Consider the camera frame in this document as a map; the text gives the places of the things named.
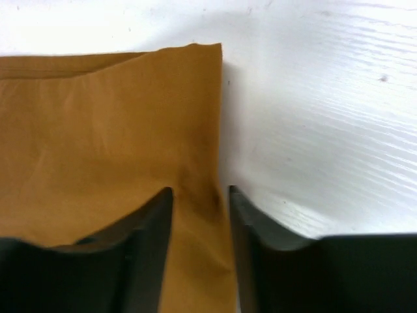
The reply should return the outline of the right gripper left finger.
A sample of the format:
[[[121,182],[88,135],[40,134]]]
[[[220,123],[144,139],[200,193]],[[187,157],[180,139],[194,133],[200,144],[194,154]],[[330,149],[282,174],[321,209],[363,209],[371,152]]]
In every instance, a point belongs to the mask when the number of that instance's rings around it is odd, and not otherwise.
[[[173,213],[161,189],[71,245],[1,239],[2,312],[157,312]]]

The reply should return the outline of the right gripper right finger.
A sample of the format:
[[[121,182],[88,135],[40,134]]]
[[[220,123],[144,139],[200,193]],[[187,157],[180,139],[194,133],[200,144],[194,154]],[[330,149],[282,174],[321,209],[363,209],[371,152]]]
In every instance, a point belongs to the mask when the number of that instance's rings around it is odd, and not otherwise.
[[[242,312],[415,312],[416,235],[310,239],[229,187]]]

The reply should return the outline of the brown trousers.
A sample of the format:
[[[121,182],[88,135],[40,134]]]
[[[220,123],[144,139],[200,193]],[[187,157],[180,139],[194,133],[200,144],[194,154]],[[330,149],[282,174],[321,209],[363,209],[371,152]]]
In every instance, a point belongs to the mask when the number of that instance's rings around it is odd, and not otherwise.
[[[174,190],[161,312],[235,312],[222,47],[1,58],[1,235],[74,242]]]

